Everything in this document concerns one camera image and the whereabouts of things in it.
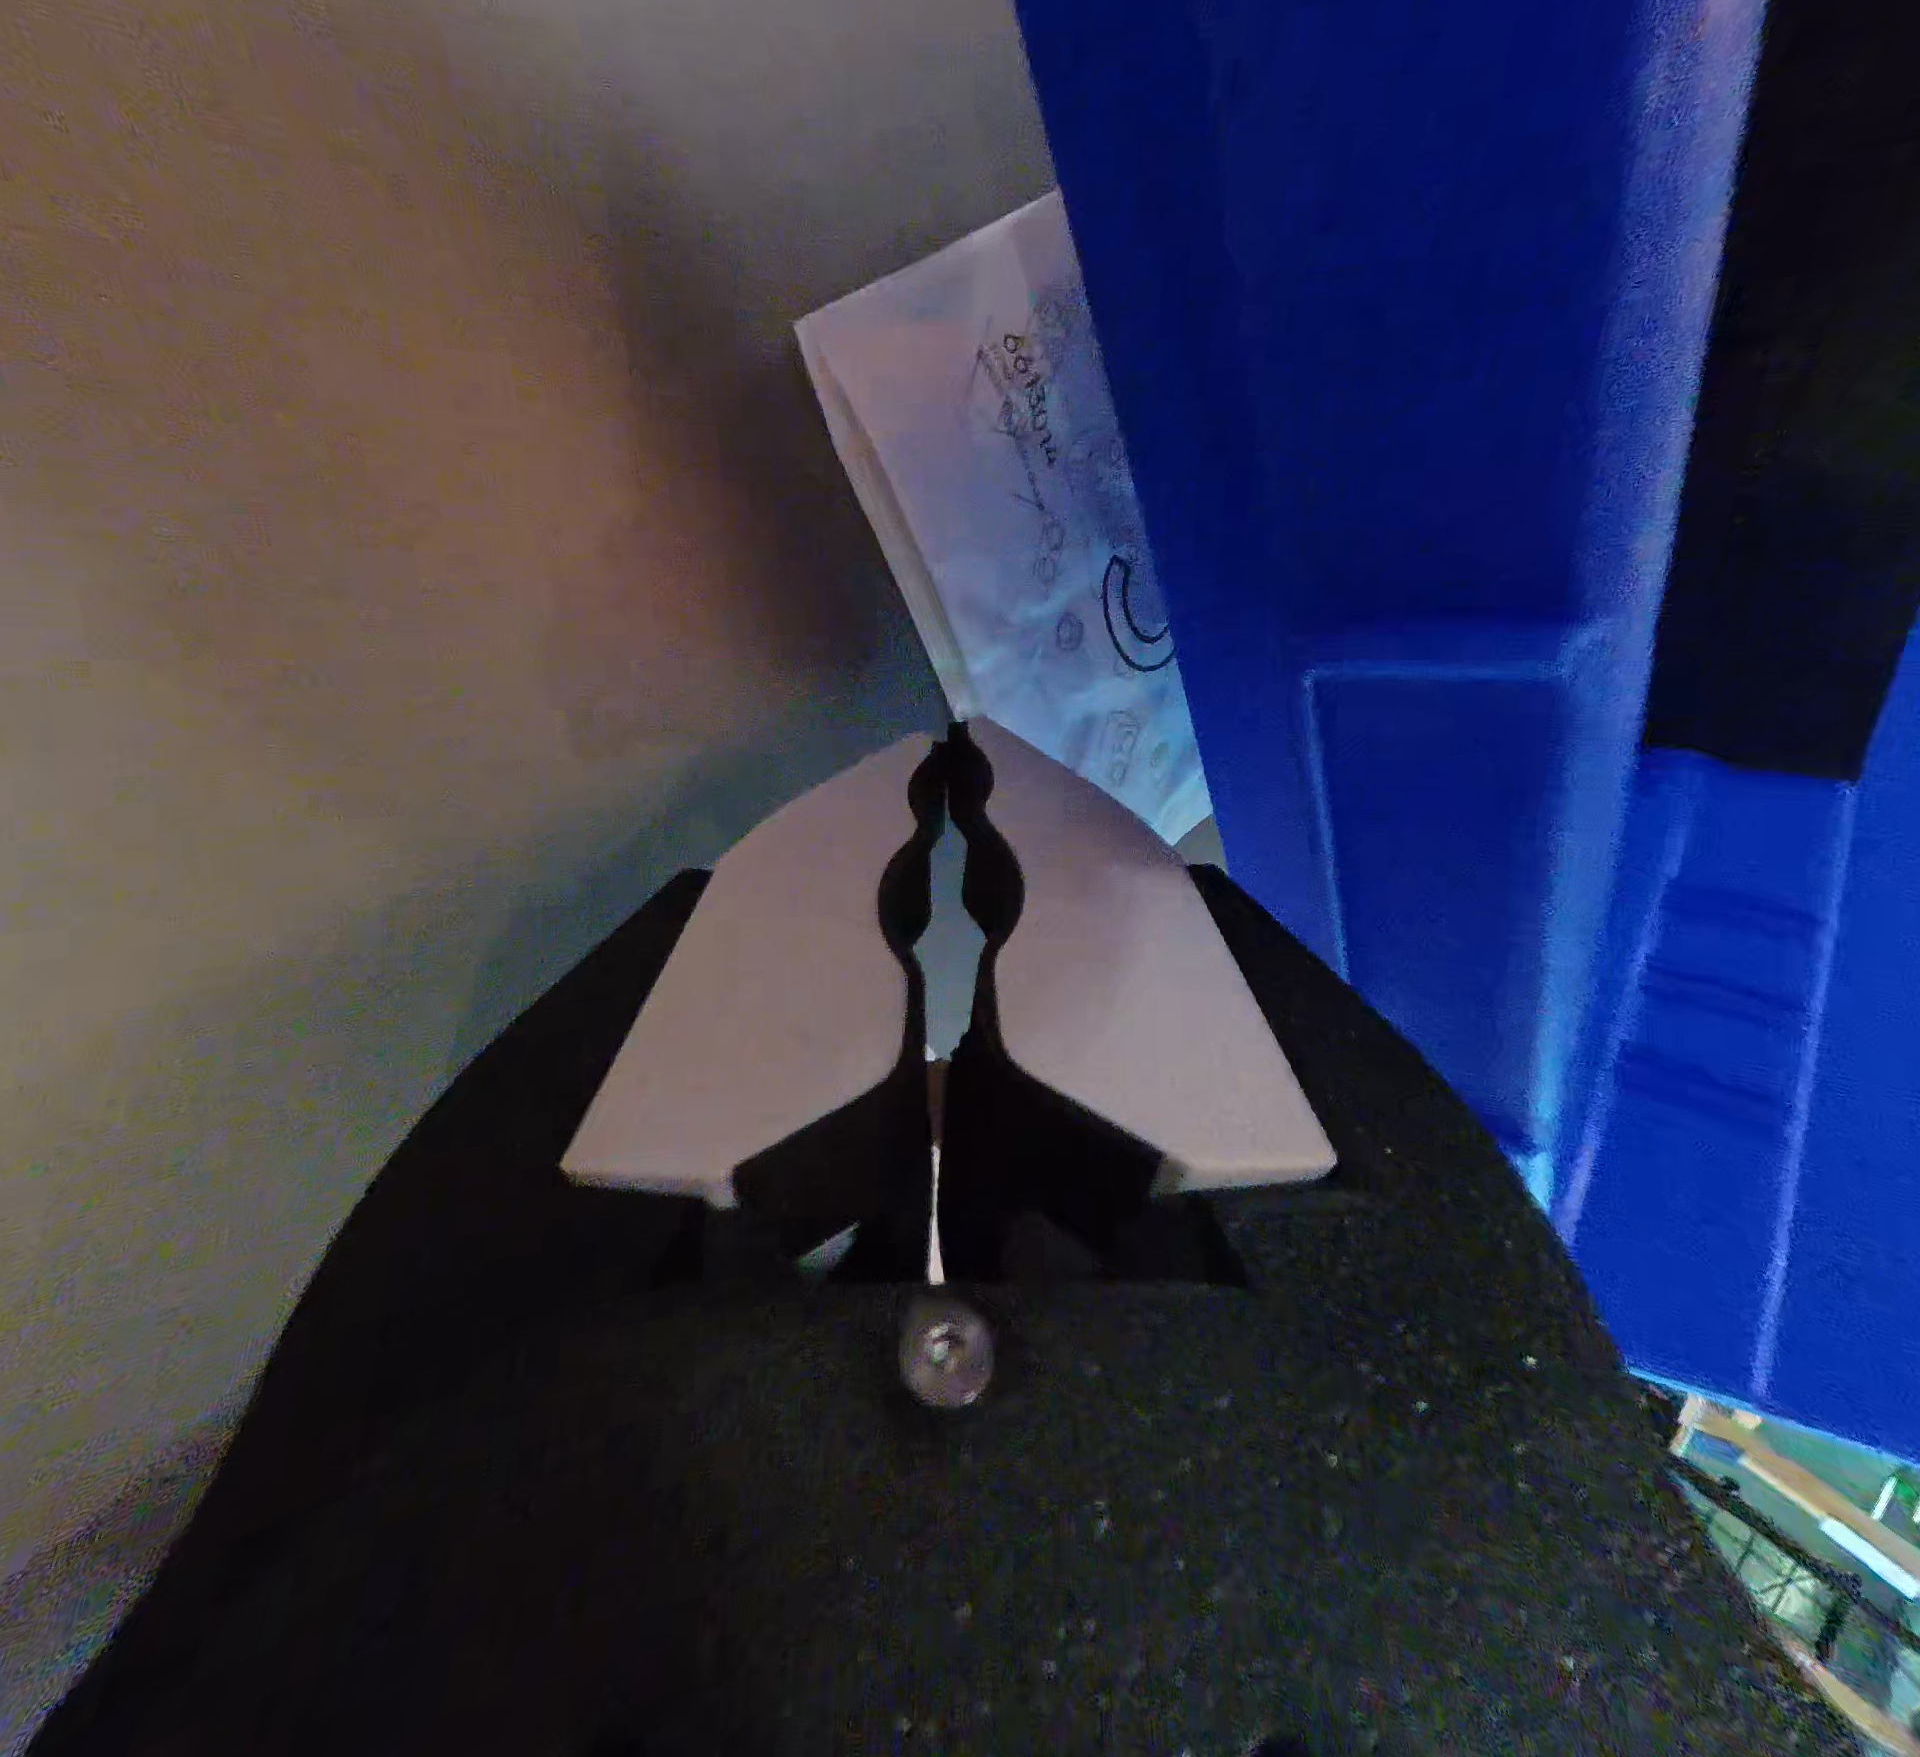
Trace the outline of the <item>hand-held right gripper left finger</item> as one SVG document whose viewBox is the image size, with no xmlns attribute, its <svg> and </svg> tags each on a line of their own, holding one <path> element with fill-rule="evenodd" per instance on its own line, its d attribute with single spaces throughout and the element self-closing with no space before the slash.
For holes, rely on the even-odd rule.
<svg viewBox="0 0 1920 1757">
<path fill-rule="evenodd" d="M 881 883 L 918 841 L 909 783 L 935 749 L 911 734 L 856 761 L 714 863 L 563 1154 L 568 1180 L 771 1210 L 771 1152 L 920 1063 Z"/>
</svg>

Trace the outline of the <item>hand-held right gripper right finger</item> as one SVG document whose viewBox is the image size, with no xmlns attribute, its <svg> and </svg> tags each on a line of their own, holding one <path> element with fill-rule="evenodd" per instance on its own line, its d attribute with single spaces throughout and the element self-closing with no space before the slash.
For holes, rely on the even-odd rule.
<svg viewBox="0 0 1920 1757">
<path fill-rule="evenodd" d="M 948 1198 L 1158 1200 L 1338 1164 L 1197 875 L 1127 806 L 974 717 L 948 814 L 982 932 Z"/>
</svg>

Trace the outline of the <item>blue plastic bin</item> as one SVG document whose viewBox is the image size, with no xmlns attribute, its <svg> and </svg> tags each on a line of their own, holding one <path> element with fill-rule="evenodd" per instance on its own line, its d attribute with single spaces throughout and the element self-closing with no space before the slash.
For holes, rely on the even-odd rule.
<svg viewBox="0 0 1920 1757">
<path fill-rule="evenodd" d="M 1917 0 L 1014 0 L 1238 881 L 1917 1457 Z"/>
</svg>

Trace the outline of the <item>white instruction sheet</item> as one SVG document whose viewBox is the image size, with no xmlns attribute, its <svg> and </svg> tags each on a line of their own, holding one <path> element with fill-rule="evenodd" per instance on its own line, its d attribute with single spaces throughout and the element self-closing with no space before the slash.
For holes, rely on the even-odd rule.
<svg viewBox="0 0 1920 1757">
<path fill-rule="evenodd" d="M 794 336 L 950 713 L 1189 836 L 1212 799 L 1064 195 Z"/>
</svg>

